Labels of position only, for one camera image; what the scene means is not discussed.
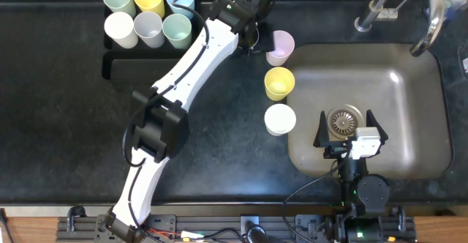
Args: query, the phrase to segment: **black countertop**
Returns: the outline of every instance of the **black countertop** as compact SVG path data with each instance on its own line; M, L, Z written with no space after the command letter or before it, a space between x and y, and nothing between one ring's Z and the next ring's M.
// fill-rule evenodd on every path
M375 23L366 34L353 22L369 0L279 0L268 22L291 33L297 48L413 43L426 31L420 12L426 1L409 0L397 21ZM0 204L115 203L129 170L120 146L130 94L141 85L101 77L104 4L0 0L0 16ZM463 12L431 49L442 70L453 163L438 179L391 179L391 202L468 201L468 80L461 66L467 23ZM263 115L273 102L263 77L270 68L264 53L219 65L192 104L191 135L164 169L153 203L274 203L312 180L290 162L287 136L265 130ZM341 201L333 180L302 195L295 200Z

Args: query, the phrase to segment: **sink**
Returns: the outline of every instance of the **sink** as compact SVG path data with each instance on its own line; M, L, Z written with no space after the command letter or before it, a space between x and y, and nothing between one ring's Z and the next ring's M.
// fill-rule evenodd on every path
M367 160L369 172L389 178L436 178L452 160L442 80L429 52L410 55L411 45L305 45L287 61L295 88L287 104L297 123L289 134L289 156L310 176L330 170L323 148L313 146L320 112L331 140L365 127L372 110L389 136L380 154Z

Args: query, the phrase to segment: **faucet base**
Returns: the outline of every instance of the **faucet base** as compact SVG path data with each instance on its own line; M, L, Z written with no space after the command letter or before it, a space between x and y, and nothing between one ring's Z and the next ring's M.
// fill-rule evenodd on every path
M360 32L368 32L368 31L371 31L371 28L372 28L372 25L370 25L369 27L367 28L364 28L362 26L359 25L359 18L360 17L357 17L356 20L354 21L354 27L360 31Z

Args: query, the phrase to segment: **faucet handle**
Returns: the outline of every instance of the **faucet handle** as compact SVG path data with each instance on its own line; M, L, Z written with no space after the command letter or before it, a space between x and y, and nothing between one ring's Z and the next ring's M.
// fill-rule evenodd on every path
M395 9L394 8L382 8L377 16L376 20L396 20L398 18L398 11L401 6L408 0L403 0Z

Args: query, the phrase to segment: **light green cup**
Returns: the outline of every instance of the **light green cup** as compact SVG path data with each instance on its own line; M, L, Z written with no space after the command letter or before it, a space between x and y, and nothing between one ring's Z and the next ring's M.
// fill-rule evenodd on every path
M169 15L162 23L162 32L175 49L187 49L192 44L192 23L184 15Z

